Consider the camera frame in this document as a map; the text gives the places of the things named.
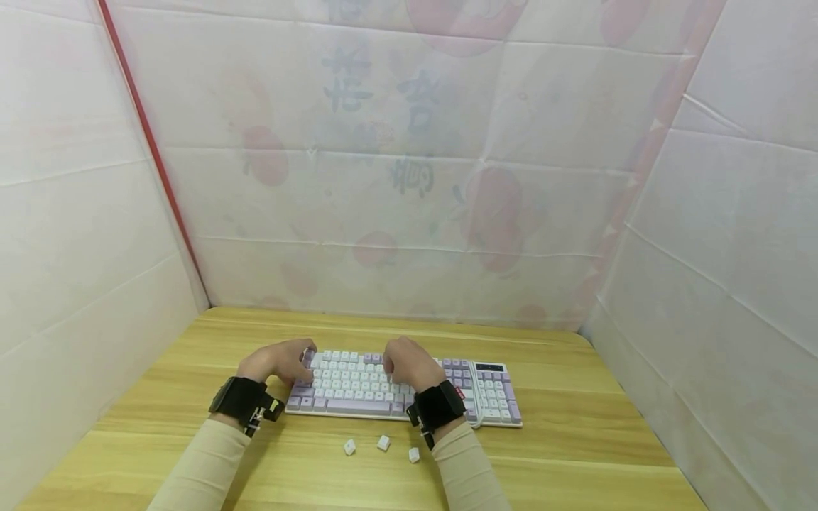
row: hand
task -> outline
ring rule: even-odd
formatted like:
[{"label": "hand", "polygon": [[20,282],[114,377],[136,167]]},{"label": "hand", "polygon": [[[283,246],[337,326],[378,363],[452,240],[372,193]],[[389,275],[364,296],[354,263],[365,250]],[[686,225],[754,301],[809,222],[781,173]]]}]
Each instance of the hand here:
[{"label": "hand", "polygon": [[301,363],[305,349],[316,351],[310,338],[291,339],[260,347],[239,364],[236,376],[264,383],[272,375],[292,385],[296,379],[312,382],[312,371]]},{"label": "hand", "polygon": [[415,392],[423,392],[446,379],[434,358],[405,335],[386,343],[384,371],[392,375],[393,382],[408,383]]}]

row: chinese character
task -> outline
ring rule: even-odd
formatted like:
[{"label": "chinese character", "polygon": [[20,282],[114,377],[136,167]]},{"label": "chinese character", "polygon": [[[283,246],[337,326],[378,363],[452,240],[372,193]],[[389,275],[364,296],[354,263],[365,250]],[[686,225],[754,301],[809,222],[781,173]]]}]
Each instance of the chinese character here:
[{"label": "chinese character", "polygon": [[401,195],[406,190],[417,189],[418,195],[423,199],[434,186],[434,170],[426,161],[410,160],[405,156],[395,160],[389,173],[392,175],[392,187],[398,188]]},{"label": "chinese character", "polygon": [[429,80],[429,77],[426,76],[426,71],[421,69],[417,78],[407,80],[406,82],[400,82],[398,84],[398,91],[401,94],[406,94],[407,92],[411,91],[407,95],[407,101],[410,103],[429,99],[433,103],[437,104],[438,100],[434,98],[434,92],[437,90],[439,83],[439,80],[432,83],[432,81]]},{"label": "chinese character", "polygon": [[347,74],[352,74],[353,68],[367,69],[372,66],[370,62],[355,60],[355,56],[359,51],[361,51],[361,48],[352,51],[349,55],[345,55],[344,50],[337,47],[335,49],[335,56],[331,59],[321,59],[321,65],[332,68],[332,74],[338,74],[342,69]]},{"label": "chinese character", "polygon": [[330,9],[330,21],[335,21],[335,15],[341,20],[355,21],[361,17],[370,0],[324,0]]},{"label": "chinese character", "polygon": [[335,77],[335,85],[332,90],[324,87],[324,94],[332,99],[332,111],[338,111],[338,104],[348,112],[355,112],[361,109],[361,100],[369,99],[375,94],[365,91],[350,90],[350,86],[361,85],[361,80],[352,77],[346,77],[343,80]]},{"label": "chinese character", "polygon": [[432,123],[432,109],[428,106],[412,106],[409,109],[409,116],[409,133],[413,135],[426,131]]}]

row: mechanical keyboard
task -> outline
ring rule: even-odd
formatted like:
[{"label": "mechanical keyboard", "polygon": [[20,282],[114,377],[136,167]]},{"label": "mechanical keyboard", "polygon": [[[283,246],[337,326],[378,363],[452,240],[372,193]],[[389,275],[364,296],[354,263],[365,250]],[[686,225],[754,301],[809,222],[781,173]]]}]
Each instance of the mechanical keyboard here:
[{"label": "mechanical keyboard", "polygon": [[[505,364],[456,358],[435,361],[460,390],[472,426],[523,427]],[[406,384],[392,383],[379,353],[308,350],[303,363],[314,378],[311,383],[295,382],[287,413],[409,420],[405,412],[415,400],[414,392]]]}]

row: white keycap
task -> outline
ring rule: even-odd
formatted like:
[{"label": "white keycap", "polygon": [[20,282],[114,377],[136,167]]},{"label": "white keycap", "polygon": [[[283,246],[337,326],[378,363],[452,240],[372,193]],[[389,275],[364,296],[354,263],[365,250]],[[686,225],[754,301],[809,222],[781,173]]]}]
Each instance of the white keycap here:
[{"label": "white keycap", "polygon": [[389,440],[389,437],[384,435],[378,441],[378,449],[381,449],[383,452],[386,452],[389,449],[389,444],[391,443],[392,441]]}]

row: white backdrop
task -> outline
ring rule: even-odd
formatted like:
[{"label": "white backdrop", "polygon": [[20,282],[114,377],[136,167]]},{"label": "white backdrop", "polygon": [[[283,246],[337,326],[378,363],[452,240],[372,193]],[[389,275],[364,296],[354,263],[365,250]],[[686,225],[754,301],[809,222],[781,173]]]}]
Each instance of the white backdrop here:
[{"label": "white backdrop", "polygon": [[198,312],[96,3],[0,0],[0,69],[0,509],[12,509]]},{"label": "white backdrop", "polygon": [[714,511],[818,509],[818,2],[730,0],[589,335]]},{"label": "white backdrop", "polygon": [[109,4],[215,304],[576,329],[719,2]]}]

